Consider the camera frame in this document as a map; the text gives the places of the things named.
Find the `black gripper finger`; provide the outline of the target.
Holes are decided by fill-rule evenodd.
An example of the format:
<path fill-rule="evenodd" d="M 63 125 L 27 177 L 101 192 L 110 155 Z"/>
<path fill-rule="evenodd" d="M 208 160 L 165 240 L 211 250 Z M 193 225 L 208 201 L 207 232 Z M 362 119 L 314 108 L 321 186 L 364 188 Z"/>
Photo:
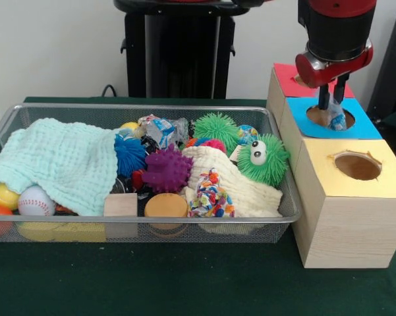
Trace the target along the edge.
<path fill-rule="evenodd" d="M 320 86 L 318 96 L 318 109 L 326 111 L 329 107 L 330 93 L 329 84 Z"/>
<path fill-rule="evenodd" d="M 338 105 L 340 105 L 343 101 L 347 80 L 348 80 L 347 74 L 340 75 L 337 78 L 337 83 L 334 87 L 334 100 Z"/>

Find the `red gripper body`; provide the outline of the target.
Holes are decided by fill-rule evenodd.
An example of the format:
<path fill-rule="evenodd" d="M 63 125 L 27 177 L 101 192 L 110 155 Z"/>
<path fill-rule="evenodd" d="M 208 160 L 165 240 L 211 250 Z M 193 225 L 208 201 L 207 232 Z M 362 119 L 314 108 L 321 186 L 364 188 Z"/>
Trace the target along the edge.
<path fill-rule="evenodd" d="M 319 88 L 329 84 L 341 75 L 351 74 L 367 66 L 374 54 L 373 45 L 366 45 L 357 57 L 347 61 L 321 61 L 311 52 L 298 54 L 296 68 L 302 81 L 310 88 Z"/>

